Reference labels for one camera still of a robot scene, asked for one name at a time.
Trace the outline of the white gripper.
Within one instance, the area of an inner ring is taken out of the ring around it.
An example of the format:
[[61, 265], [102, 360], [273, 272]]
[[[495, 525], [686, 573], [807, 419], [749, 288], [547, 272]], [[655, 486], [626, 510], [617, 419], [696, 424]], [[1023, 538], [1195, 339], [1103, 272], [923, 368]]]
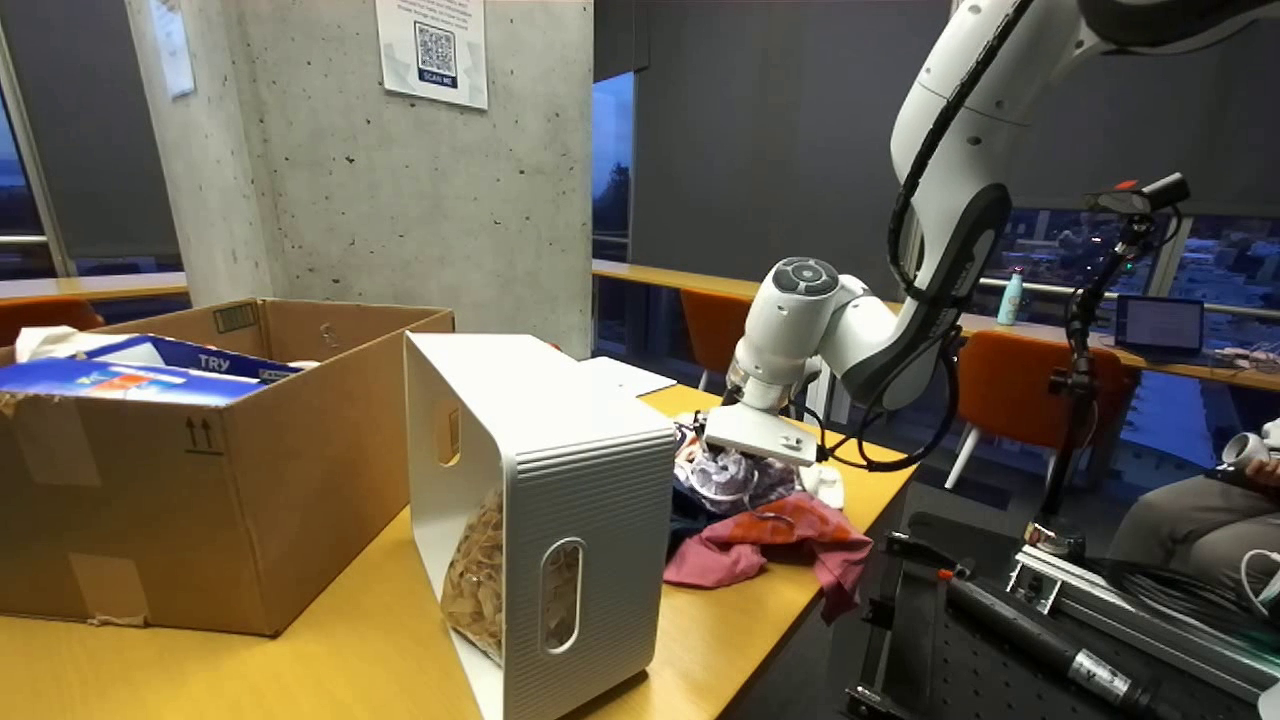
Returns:
[[810, 465], [816, 435], [782, 418], [757, 414], [749, 404], [723, 404], [702, 418], [702, 441], [771, 457], [778, 465]]

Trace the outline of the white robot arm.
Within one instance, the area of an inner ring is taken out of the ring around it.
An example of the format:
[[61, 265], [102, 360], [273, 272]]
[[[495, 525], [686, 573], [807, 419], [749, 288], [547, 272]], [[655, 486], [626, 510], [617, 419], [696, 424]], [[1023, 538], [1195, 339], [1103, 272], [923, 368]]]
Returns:
[[820, 258], [777, 260], [700, 435], [810, 465], [816, 435], [782, 408], [816, 368], [872, 408], [910, 404], [1008, 223], [1008, 170], [1041, 93], [1093, 56], [1190, 51], [1272, 17], [1275, 0], [959, 0], [886, 142], [886, 250], [910, 253], [905, 301], [886, 310]]

